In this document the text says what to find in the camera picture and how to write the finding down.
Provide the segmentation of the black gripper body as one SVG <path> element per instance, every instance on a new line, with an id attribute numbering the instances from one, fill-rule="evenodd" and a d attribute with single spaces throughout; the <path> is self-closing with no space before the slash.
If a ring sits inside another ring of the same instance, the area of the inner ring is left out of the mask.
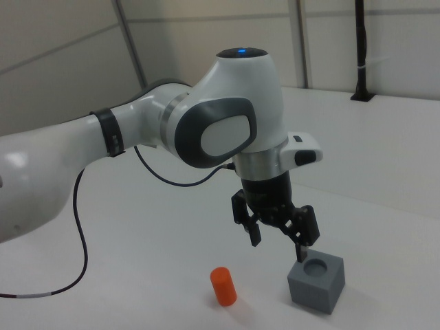
<path id="1" fill-rule="evenodd" d="M 245 229 L 252 223 L 251 219 L 258 216 L 262 223 L 275 228 L 288 228 L 292 210 L 292 184 L 289 172 L 263 181 L 241 180 L 246 204 L 253 212 L 249 220 L 245 220 Z"/>

